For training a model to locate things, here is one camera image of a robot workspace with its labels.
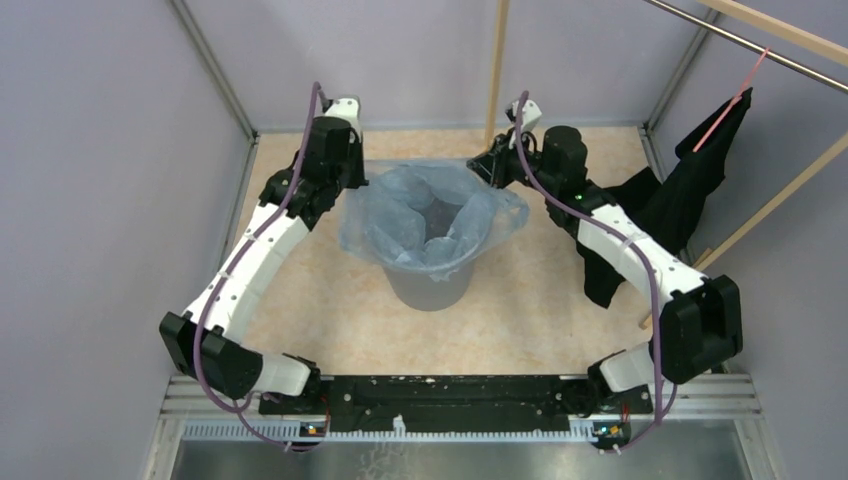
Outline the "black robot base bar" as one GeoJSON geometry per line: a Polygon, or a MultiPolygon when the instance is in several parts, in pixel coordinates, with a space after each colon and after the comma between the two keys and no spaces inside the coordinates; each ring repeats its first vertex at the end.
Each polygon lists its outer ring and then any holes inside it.
{"type": "Polygon", "coordinates": [[[333,433],[389,431],[395,418],[412,433],[558,432],[573,417],[653,410],[647,386],[610,393],[584,375],[336,375],[258,407],[262,415],[328,419],[333,433]]]}

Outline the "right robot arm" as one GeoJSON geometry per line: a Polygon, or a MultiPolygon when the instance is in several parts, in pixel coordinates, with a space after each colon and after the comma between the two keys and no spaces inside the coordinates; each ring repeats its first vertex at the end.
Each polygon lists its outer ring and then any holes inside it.
{"type": "Polygon", "coordinates": [[[651,303],[659,319],[649,341],[590,366],[589,404],[612,412],[627,390],[654,382],[684,384],[743,349],[738,286],[681,263],[640,229],[612,195],[587,177],[588,149],[570,126],[549,128],[541,144],[531,133],[495,137],[467,167],[488,185],[513,182],[545,197],[552,221],[583,252],[594,254],[651,303]]]}

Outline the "grey round trash bin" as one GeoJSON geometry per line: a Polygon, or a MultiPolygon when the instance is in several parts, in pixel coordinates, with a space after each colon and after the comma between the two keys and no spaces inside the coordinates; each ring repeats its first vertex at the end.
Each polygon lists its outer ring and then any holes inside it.
{"type": "Polygon", "coordinates": [[[408,273],[384,268],[397,298],[419,311],[444,310],[456,304],[467,292],[474,273],[470,262],[452,272],[446,280],[434,280],[429,274],[408,273]]]}

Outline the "blue plastic trash bag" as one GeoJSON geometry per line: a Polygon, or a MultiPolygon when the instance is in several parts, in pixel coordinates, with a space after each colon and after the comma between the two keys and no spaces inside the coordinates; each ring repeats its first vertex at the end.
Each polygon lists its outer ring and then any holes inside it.
{"type": "Polygon", "coordinates": [[[458,160],[382,163],[349,191],[341,248],[390,271],[447,281],[522,229],[528,204],[458,160]]]}

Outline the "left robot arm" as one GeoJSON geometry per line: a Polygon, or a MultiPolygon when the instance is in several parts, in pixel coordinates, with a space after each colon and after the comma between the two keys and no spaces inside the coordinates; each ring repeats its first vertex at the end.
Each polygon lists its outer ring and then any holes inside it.
{"type": "Polygon", "coordinates": [[[242,339],[286,257],[344,190],[367,183],[358,121],[323,114],[304,140],[292,164],[266,181],[248,226],[207,287],[159,324],[178,371],[210,396],[237,402],[254,392],[278,393],[302,414],[320,401],[317,367],[302,357],[251,350],[242,339]]]}

